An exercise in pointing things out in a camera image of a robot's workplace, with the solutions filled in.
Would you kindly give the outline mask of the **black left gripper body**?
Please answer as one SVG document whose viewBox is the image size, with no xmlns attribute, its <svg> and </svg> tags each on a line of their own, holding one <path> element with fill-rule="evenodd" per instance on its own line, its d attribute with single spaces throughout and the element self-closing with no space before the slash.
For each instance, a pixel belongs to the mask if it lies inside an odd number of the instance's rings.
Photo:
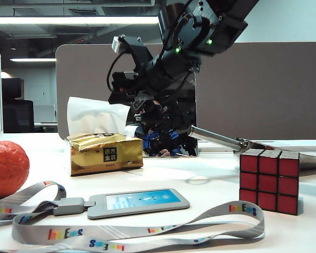
<svg viewBox="0 0 316 253">
<path fill-rule="evenodd" d="M 140 66 L 136 72 L 114 72 L 115 63 L 112 63 L 108 70 L 108 89 L 112 92 L 125 92 L 129 102 L 139 92 L 147 94 L 147 100 L 159 97 L 161 89 L 158 87 L 161 82 L 161 64 L 159 62 L 148 62 Z"/>
</svg>

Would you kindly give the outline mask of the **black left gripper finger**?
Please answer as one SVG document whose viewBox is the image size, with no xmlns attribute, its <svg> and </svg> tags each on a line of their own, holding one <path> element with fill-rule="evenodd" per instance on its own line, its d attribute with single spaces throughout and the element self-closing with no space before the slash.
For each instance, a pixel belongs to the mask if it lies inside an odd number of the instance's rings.
<svg viewBox="0 0 316 253">
<path fill-rule="evenodd" d="M 145 92 L 139 92 L 132 103 L 133 109 L 138 110 L 146 100 L 147 94 Z"/>
<path fill-rule="evenodd" d="M 128 96 L 125 92 L 112 92 L 108 98 L 109 104 L 128 105 Z"/>
</svg>

